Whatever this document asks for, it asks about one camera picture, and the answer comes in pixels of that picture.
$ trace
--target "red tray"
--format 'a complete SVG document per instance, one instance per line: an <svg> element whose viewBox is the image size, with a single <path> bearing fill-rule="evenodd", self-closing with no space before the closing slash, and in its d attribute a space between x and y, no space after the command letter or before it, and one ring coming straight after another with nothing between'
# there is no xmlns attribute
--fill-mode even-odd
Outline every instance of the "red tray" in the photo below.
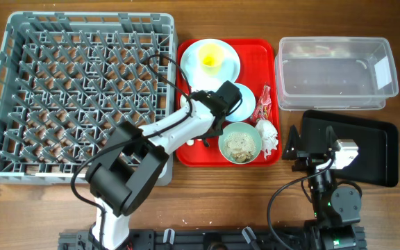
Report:
<svg viewBox="0 0 400 250"><path fill-rule="evenodd" d="M187 40L182 43L177 51L177 61L181 61L181 56L185 50L198 40ZM233 164L220 153L218 146L218 137L209 138L207 141L210 146L207 148L201 141L195 141L194 145L188 146L184 144L176 150L178 159L189 167L248 167L248 166L270 166L273 165L281 156L281 132L280 122L278 119L277 95L276 95L276 79L274 76L274 50L271 45L262 39L223 39L222 41L231 45L240 58L240 75L235 81L246 85L256 96L256 101L260 98L263 86L269 84L271 86L271 113L269 114L270 122L278 131L277 150L273 150L270 156L263 157L263 152L248 164ZM177 86L183 91L188 92L186 81L181 77L181 73L177 72ZM180 108L180 93L176 92L176 106ZM244 122L255 126L249 119Z"/></svg>

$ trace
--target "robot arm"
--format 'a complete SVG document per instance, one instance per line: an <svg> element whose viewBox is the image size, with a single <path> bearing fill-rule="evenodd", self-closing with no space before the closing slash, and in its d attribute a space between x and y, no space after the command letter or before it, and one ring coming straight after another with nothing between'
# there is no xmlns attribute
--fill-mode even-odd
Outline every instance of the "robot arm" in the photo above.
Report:
<svg viewBox="0 0 400 250"><path fill-rule="evenodd" d="M311 202L316 219L306 221L304 228L310 239L310 249L361 249L358 246L355 227L360 221L360 188L350 181L343 181L352 187L339 187L333 170L350 165L358 155L358 146L353 140L339 139L331 126L326 128L327 151L310 153L305 149L295 126L290 134L282 155L284 160L295 160L292 171L303 171L307 176L328 171L308 179Z"/></svg>
<svg viewBox="0 0 400 250"><path fill-rule="evenodd" d="M105 148L130 140L134 143L100 156L92 162L85 175L95 201L106 210L104 223L101 223L101 211L97 211L97 221L91 230L94 242L99 241L102 229L103 247L116 249L120 246L128 237L131 214L148 197L169 154L192 138L204 139L222 134L226 114L240 99L238 88L225 82L217 92L193 93L191 115L167 131L159 133L162 128L184 118L190 109L188 105L152 124L136 128L124 122L116 128ZM120 160L120 153L141 158L137 169Z"/></svg>

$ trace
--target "wood grain surface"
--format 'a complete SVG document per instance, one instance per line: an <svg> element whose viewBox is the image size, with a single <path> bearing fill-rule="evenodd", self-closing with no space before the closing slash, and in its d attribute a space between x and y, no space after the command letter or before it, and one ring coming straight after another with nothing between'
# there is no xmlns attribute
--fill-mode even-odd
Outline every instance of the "wood grain surface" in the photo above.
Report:
<svg viewBox="0 0 400 250"><path fill-rule="evenodd" d="M189 38L263 38L275 50L285 36L385 37L391 44L400 89L400 1L5 1L0 0L0 47L10 13L20 10L170 13L180 43ZM382 110L340 112L392 122L399 129L400 90ZM302 112L281 112L281 136ZM265 168L189 168L178 161L167 187L156 187L131 219L131 228L193 229L266 226L270 196L300 177L290 162ZM369 249L400 249L400 179L397 187L360 184L361 226ZM89 196L88 186L80 190ZM313 210L299 185L276 200L278 226L300 226ZM56 249L58 233L88 228L95 209L67 185L0 185L0 249Z"/></svg>

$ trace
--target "gray plastic dish rack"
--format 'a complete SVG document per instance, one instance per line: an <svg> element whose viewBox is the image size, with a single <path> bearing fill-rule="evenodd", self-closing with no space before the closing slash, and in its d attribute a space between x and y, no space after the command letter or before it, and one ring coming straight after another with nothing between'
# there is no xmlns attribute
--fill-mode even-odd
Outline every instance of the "gray plastic dish rack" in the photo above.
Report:
<svg viewBox="0 0 400 250"><path fill-rule="evenodd" d="M175 59L177 44L168 14L13 13L0 52L0 183L68 183L118 124L169 115L174 89L145 64L155 53ZM175 81L174 65L151 66ZM172 164L157 185L171 181Z"/></svg>

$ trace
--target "black cable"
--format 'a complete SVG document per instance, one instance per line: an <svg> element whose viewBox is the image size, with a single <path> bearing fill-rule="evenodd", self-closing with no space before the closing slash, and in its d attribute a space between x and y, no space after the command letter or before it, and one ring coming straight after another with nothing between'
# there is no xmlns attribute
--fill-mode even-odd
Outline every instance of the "black cable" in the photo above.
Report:
<svg viewBox="0 0 400 250"><path fill-rule="evenodd" d="M304 176L304 177L302 177L302 178L298 178L298 179L296 179L296 180L294 180L294 181L291 181L291 182L285 184L283 187L279 188L279 189L272 195L271 199L269 200L268 209L267 209L267 220L268 220L269 229L270 229L270 231L271 231L271 234L276 238L276 240L277 240L280 244L282 244L286 249L288 249L288 250L294 250L292 247L290 247L290 246L288 246L286 243L284 243L284 241L282 241L282 239L280 239L280 237L277 235L276 231L274 231L274 228L273 228L272 222L271 222L271 213L270 213L270 212L271 212L271 206L272 206L272 204L273 204L275 198L276 198L282 191L284 191L284 189L290 187L291 185L294 185L294 184L298 183L299 181L305 181L305 180L308 180L309 178L316 177L316 176L318 176L318 175L320 175L320 174L323 174L324 172L328 171L328 170L331 168L331 166L333 166L333 163L334 163L334 158L331 158L330 164L328 164L328 166L325 167L322 171L317 172L317 173L315 173L315 174L312 174L312 175L310 175L310 176Z"/></svg>
<svg viewBox="0 0 400 250"><path fill-rule="evenodd" d="M177 122L171 124L170 126L168 126L168 127L166 127L166 128L160 129L159 131L157 131L157 132L155 132L155 133L152 133L152 134L150 134L150 135L144 136L144 139L152 138L152 137L154 137L154 136L160 135L161 133L164 133L165 131L168 131L168 130L171 129L171 128L174 128L175 126L177 126L177 125L181 124L182 122L184 122L184 121L185 121L189 116L191 116L191 114L192 114L192 103L191 103L191 101L190 101L190 100L191 100L191 96L190 96L190 95L188 96L188 95L187 95L186 93L184 93L184 91L182 91L179 87L175 86L173 83L171 83L170 81L168 81L165 77L163 77L162 74L156 72L156 71L153 70L153 68L150 66L150 64L149 64L149 63L150 63L150 59L153 58L153 57L156 57L156 56L160 56L161 58L166 58L166 59L168 59L171 63L174 63L174 64L176 65L176 67L178 68L178 70L180 70L180 73L181 73L181 74L183 75L183 77L185 78L186 83L187 83L188 91L189 91L189 93L191 94L190 87L189 87L189 83L188 83L188 78L186 77L185 72L181 69L181 67L180 67L174 60L172 60L171 58L169 58L169 57L167 57L167 56L164 56L164 55L152 55L152 56L149 56L148 59L147 59L147 66L148 66L148 68L151 70L151 72L154 73L156 76L158 76L160 79L162 79L164 82L166 82L167 84L169 84L170 86L172 86L175 90L179 91L179 92L186 98L186 101L187 101L188 104L189 104L189 110L188 110L188 112L186 113L186 115L185 115L182 119L178 120ZM91 206L94 206L94 207L98 208L98 209L101 211L101 223L100 223L100 234L99 234L100 250L103 250L103 229L104 229L104 222L105 222L105 217L104 217L104 215L105 215L105 213L106 213L106 210L103 208L103 206L97 204L96 202L90 201L89 199L86 199L86 198L82 197L82 196L78 193L78 191L76 191L76 187L75 187L76 177L77 177L78 174L81 172L81 170L83 170L84 167L86 167L86 166L87 166L89 163L91 163L92 161L96 160L98 157L100 157L100 156L102 156L102 155L104 155L104 154L106 154L106 153L109 153L109 152L112 151L112 150L115 150L115 149L118 149L118 148L121 148L121 147L125 147L126 145L131 144L131 143L134 143L135 141L136 141L136 140L131 140L131 141L127 141L127 142L122 142L122 143L119 143L119 144L112 145L111 147L102 149L100 152L98 152L98 153L95 154L94 156L90 157L90 158L87 159L83 164L81 164L81 166L80 166L77 170L75 170L75 172L74 172L74 174L72 175L72 178L71 178L71 180L70 180L70 188L72 189L72 192L74 193L75 197L78 198L78 199L80 199L81 201L83 201L83 202L85 202L85 203L91 205Z"/></svg>
<svg viewBox="0 0 400 250"><path fill-rule="evenodd" d="M179 87L175 86L173 83L171 83L171 81L167 80L162 74L158 73L157 71L155 71L153 69L153 67L151 67L151 64L150 64L151 58L154 58L154 57L159 57L160 59L164 58L164 59L170 61L171 63L173 63L175 65L175 67L180 71L182 77L185 79L185 81L187 83L187 88L188 88L187 92L189 94L191 94L191 87L189 85L188 78L186 77L185 72L181 69L180 65L178 65L178 63L175 60L172 60L169 56L165 56L165 55L162 55L162 54L150 55L146 60L146 66L148 67L148 69L152 73L154 73L156 76L160 77L162 81L164 81L165 83L171 85L174 89L178 90L184 97L187 98L188 96L186 95L186 93L184 93L184 91L182 91Z"/></svg>
<svg viewBox="0 0 400 250"><path fill-rule="evenodd" d="M303 185L303 181L300 182L300 186L302 186L302 191L305 194L306 198L308 199L309 202L313 202L311 200L311 197L308 195L308 192L305 190L305 186Z"/></svg>
<svg viewBox="0 0 400 250"><path fill-rule="evenodd" d="M240 105L242 105L242 103L243 103L243 98L240 97L239 105L237 105L237 107L235 107L235 108L233 109L233 111L231 111L231 112L229 112L228 114L226 114L226 116L231 115L232 113L234 113L234 112L240 107Z"/></svg>
<svg viewBox="0 0 400 250"><path fill-rule="evenodd" d="M342 184L347 184L347 185L353 186L359 192L360 198L362 198L362 188L360 188L360 186L358 184L356 184L353 181L343 180L343 181L339 181L337 183L337 186L342 185Z"/></svg>
<svg viewBox="0 0 400 250"><path fill-rule="evenodd" d="M177 67L178 70L180 70L180 73L182 74L182 76L183 76L183 77L185 78L185 80L186 80L187 88L188 88L189 93L190 93L189 96L188 96L186 93L184 93L184 91L182 91L179 87L177 87L175 84L171 83L169 80L167 80L165 77L163 77L162 74L160 74L160 73L156 72L155 70L153 70L153 68L152 68L151 65L150 65L151 58L154 58L154 57L157 57L157 56L159 56L160 58L168 59L171 63L173 63L173 64ZM156 76L158 76L159 78L161 78L165 83L167 83L167 84L169 84L170 86L172 86L175 90L179 91L179 92L186 98L186 101L187 101L188 104L189 104L189 111L186 113L186 115L185 115L182 119L178 120L177 122L175 122L175 123L169 125L168 127L164 128L164 129L161 129L161 130L159 130L159 131L157 131L157 132L155 132L155 133L153 133L153 134L151 134L151 135L148 135L148 137L151 138L151 137L160 135L161 133L164 133L165 131L168 131L169 129L174 128L175 126L178 126L179 124L181 124L182 122L184 122L184 121L185 121L189 116L191 116L191 114L192 114L192 103L191 103L191 91L190 91L190 87L189 87L188 78L186 77L185 72L181 69L180 65L178 65L176 61L174 61L174 60L172 60L171 58L169 58L169 57L167 57L167 56L164 56L164 55L162 55L162 54L152 55L152 56L149 56L149 57L147 58L147 66L148 66L149 70L151 70L152 73L154 73Z"/></svg>
<svg viewBox="0 0 400 250"><path fill-rule="evenodd" d="M83 242L82 240L79 240L79 241L78 241L78 245L81 246L81 248L82 248L83 250L86 250L86 247L84 246L85 244L84 244L84 242Z"/></svg>

